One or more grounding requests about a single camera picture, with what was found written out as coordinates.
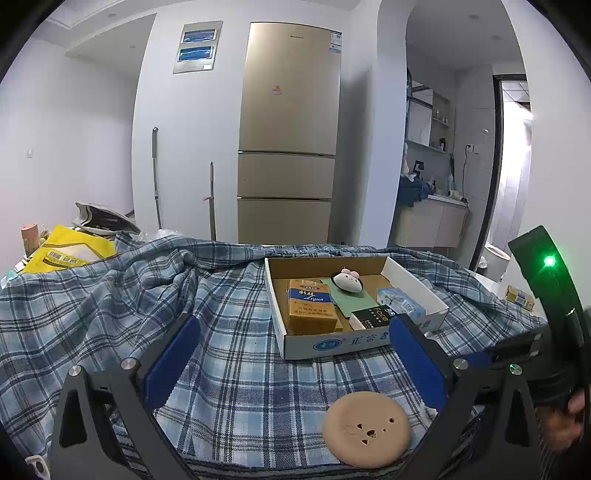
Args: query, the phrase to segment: beige round object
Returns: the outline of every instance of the beige round object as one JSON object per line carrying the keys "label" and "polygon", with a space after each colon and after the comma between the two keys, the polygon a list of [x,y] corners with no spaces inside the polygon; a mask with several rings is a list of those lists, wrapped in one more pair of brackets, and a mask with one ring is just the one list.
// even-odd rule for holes
{"label": "beige round object", "polygon": [[379,468],[399,459],[410,441],[405,411],[386,395],[355,392],[339,398],[324,417],[324,441],[348,465]]}

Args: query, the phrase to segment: blue gripper pad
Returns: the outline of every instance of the blue gripper pad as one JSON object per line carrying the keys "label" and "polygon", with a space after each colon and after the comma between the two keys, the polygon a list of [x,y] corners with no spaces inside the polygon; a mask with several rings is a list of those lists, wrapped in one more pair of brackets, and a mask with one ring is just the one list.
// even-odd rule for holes
{"label": "blue gripper pad", "polygon": [[144,407],[164,406],[199,343],[199,322],[190,316],[144,379]]}
{"label": "blue gripper pad", "polygon": [[447,401],[445,379],[423,346],[398,316],[390,321],[390,343],[402,360],[425,405],[441,411]]}

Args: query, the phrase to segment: white box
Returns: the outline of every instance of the white box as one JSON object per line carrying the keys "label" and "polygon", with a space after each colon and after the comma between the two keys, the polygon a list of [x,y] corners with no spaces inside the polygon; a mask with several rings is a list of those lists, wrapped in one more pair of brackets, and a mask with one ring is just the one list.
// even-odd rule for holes
{"label": "white box", "polygon": [[340,312],[338,314],[343,325],[342,332],[322,335],[288,335],[277,300],[279,294],[282,299],[287,298],[287,291],[275,292],[274,280],[288,282],[289,278],[326,278],[345,267],[358,271],[362,280],[364,276],[375,279],[381,275],[391,286],[400,288],[417,303],[420,303],[425,308],[426,315],[415,320],[415,323],[421,325],[421,330],[426,332],[441,327],[448,312],[447,305],[390,257],[266,258],[265,285],[269,296],[275,337],[283,359],[301,360],[338,355],[390,343],[389,327],[352,330],[348,321],[341,319]]}

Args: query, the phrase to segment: blue tissue package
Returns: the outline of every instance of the blue tissue package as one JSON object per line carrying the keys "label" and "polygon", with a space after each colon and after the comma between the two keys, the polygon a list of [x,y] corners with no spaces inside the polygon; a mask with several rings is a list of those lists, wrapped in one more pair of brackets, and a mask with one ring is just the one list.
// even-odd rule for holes
{"label": "blue tissue package", "polygon": [[406,313],[412,320],[423,318],[427,312],[400,288],[379,288],[378,303],[390,307],[396,313]]}

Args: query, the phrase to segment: green paper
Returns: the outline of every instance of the green paper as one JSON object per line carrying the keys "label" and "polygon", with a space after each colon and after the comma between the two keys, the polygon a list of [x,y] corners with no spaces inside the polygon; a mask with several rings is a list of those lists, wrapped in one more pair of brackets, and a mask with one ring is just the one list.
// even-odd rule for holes
{"label": "green paper", "polygon": [[378,306],[378,303],[365,289],[359,293],[351,293],[337,287],[330,278],[323,278],[320,281],[329,286],[333,302],[346,319],[351,317],[352,312]]}

